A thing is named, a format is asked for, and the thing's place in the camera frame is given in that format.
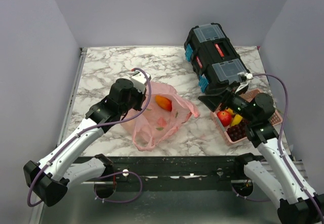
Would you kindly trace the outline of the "yellow fake banana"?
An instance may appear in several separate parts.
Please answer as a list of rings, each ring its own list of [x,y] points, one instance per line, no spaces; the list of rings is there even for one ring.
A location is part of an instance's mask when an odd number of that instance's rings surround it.
[[[232,119],[232,122],[230,124],[231,127],[238,125],[242,121],[243,117],[239,114],[236,114],[234,118]]]

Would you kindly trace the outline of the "orange red fake mango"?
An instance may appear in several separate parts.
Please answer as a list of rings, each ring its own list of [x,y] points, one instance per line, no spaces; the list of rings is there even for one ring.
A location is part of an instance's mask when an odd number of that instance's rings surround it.
[[[172,101],[169,100],[168,98],[161,95],[156,95],[155,102],[160,108],[169,112],[172,111]]]

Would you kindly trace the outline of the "pink plastic bag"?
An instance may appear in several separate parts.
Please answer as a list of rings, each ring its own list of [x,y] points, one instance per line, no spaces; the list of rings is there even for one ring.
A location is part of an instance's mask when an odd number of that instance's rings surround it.
[[[145,112],[121,126],[131,134],[133,144],[140,151],[151,151],[160,142],[174,135],[191,116],[200,116],[197,106],[181,97],[177,90],[168,84],[151,82],[152,95]],[[171,101],[172,110],[161,108],[156,97]]]

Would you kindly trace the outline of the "yellow fake fruit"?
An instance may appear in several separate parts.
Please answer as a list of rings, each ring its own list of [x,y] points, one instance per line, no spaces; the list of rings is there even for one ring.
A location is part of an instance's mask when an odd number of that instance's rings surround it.
[[[235,115],[235,112],[234,112],[232,109],[230,109],[230,108],[227,108],[226,111],[227,111],[229,114],[231,114],[232,116]]]

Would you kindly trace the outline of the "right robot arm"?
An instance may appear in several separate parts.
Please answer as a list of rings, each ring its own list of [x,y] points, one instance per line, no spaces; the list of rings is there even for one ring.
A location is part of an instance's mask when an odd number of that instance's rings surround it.
[[[281,223],[323,222],[323,195],[318,194],[301,175],[286,153],[281,136],[270,122],[275,112],[273,99],[266,93],[246,101],[231,90],[203,95],[199,100],[211,111],[230,108],[248,120],[246,136],[270,165],[269,173],[253,154],[236,158],[233,174],[251,179],[271,200]]]

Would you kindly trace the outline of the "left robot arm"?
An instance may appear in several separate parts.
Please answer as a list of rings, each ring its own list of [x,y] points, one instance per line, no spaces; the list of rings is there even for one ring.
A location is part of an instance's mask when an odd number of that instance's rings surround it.
[[[144,113],[151,98],[150,80],[118,79],[109,94],[92,105],[76,130],[56,149],[38,162],[28,161],[23,167],[29,187],[28,206],[31,194],[35,193],[42,203],[51,207],[63,199],[68,189],[75,184],[91,179],[106,181],[118,172],[103,154],[89,161],[72,166],[80,154],[94,141],[103,136],[112,126],[133,120],[125,116],[130,110]]]

